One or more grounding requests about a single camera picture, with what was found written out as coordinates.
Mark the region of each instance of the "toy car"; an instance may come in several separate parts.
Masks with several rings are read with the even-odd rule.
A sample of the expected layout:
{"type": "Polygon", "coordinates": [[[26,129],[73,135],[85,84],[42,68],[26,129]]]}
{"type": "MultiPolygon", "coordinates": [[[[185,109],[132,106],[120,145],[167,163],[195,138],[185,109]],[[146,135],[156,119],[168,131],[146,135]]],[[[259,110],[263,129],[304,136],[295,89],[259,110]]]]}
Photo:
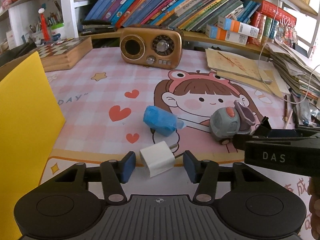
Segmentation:
{"type": "Polygon", "coordinates": [[[255,125],[253,112],[237,100],[235,107],[223,107],[210,117],[210,131],[213,138],[222,145],[229,143],[235,134],[250,134],[255,125]]]}

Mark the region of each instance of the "person's hand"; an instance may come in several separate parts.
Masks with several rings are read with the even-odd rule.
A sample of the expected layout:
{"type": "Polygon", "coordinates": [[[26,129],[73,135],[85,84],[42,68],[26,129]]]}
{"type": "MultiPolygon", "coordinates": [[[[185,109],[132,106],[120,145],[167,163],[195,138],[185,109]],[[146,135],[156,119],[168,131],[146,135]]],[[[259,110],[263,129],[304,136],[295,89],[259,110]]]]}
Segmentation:
{"type": "Polygon", "coordinates": [[[318,240],[320,236],[320,198],[315,193],[315,185],[311,178],[308,187],[308,194],[311,195],[309,202],[309,211],[311,212],[311,234],[314,239],[318,240]]]}

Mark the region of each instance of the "cartoon girl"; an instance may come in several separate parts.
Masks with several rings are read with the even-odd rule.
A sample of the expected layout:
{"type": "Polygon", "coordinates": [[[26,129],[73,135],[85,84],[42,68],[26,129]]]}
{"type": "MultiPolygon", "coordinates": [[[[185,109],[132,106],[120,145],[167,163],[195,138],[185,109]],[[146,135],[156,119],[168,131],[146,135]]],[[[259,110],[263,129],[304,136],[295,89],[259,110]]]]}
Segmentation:
{"type": "Polygon", "coordinates": [[[153,142],[166,141],[168,145],[178,144],[175,152],[190,150],[198,153],[236,152],[231,143],[220,145],[209,131],[211,115],[222,107],[234,107],[238,100],[249,107],[259,123],[263,116],[244,88],[215,73],[188,73],[172,70],[170,80],[162,80],[154,91],[154,105],[178,116],[187,125],[165,138],[153,131],[153,142]]]}

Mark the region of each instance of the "cartoon girl face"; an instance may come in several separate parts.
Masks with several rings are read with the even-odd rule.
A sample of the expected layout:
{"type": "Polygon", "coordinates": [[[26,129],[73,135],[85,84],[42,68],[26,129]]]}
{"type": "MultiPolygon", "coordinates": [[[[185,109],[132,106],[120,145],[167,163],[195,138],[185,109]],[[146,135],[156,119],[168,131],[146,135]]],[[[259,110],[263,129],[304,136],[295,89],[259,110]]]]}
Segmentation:
{"type": "Polygon", "coordinates": [[[167,81],[166,92],[161,94],[161,101],[164,104],[160,103],[159,107],[161,105],[178,107],[189,114],[210,118],[219,108],[234,106],[234,101],[238,100],[242,105],[258,113],[260,119],[261,114],[245,90],[236,84],[231,84],[227,79],[212,72],[188,73],[182,70],[172,70],[168,76],[170,80],[167,81]]]}

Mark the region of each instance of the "white cord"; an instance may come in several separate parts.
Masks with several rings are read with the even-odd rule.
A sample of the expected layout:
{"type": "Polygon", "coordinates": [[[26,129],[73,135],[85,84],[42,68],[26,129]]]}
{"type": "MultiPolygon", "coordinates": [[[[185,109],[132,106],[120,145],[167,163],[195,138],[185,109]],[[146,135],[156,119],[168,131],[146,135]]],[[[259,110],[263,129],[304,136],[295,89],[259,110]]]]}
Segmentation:
{"type": "MultiPolygon", "coordinates": [[[[273,21],[272,21],[272,22],[274,22],[274,21],[276,20],[276,16],[277,16],[277,14],[278,14],[278,9],[279,9],[279,0],[277,0],[277,11],[276,11],[275,16],[273,17],[273,21]]],[[[270,37],[271,31],[272,31],[272,27],[271,27],[270,30],[269,30],[268,37],[270,37]]],[[[315,69],[314,69],[314,70],[311,72],[311,74],[310,74],[309,83],[308,83],[308,89],[307,89],[307,92],[306,92],[306,95],[305,95],[304,99],[301,100],[301,101],[298,102],[298,103],[285,100],[284,98],[281,98],[281,97],[277,96],[277,95],[270,89],[270,87],[268,87],[268,85],[266,84],[266,82],[264,81],[264,79],[261,77],[261,73],[260,73],[260,59],[261,59],[261,55],[262,55],[262,52],[263,52],[266,44],[267,44],[267,43],[265,43],[265,44],[262,46],[262,50],[261,50],[261,52],[260,52],[259,59],[258,59],[258,73],[259,73],[260,79],[261,79],[261,80],[263,81],[263,83],[266,85],[266,87],[268,88],[268,90],[269,90],[274,96],[276,96],[277,98],[280,98],[281,100],[286,101],[286,102],[291,103],[291,104],[295,104],[295,105],[301,104],[301,103],[307,98],[307,95],[308,95],[308,92],[309,92],[309,88],[310,88],[310,83],[311,83],[311,77],[312,77],[313,73],[316,71],[317,67],[320,66],[320,64],[319,64],[318,66],[316,66],[315,69]]]]}

